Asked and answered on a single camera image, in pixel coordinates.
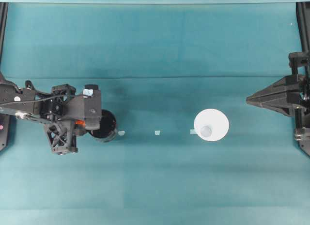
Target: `teal backdrop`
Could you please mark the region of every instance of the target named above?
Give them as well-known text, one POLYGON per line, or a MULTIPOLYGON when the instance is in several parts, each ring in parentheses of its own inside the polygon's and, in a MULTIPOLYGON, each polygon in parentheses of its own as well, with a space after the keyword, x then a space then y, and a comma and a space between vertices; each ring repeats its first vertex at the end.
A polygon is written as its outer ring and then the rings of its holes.
POLYGON ((125 135, 85 135, 57 156, 41 125, 13 120, 0 224, 309 224, 310 159, 293 120, 245 103, 290 73, 294 51, 295 3, 11 3, 2 73, 48 92, 98 84, 125 135), (230 121, 218 142, 189 132, 207 108, 230 121))

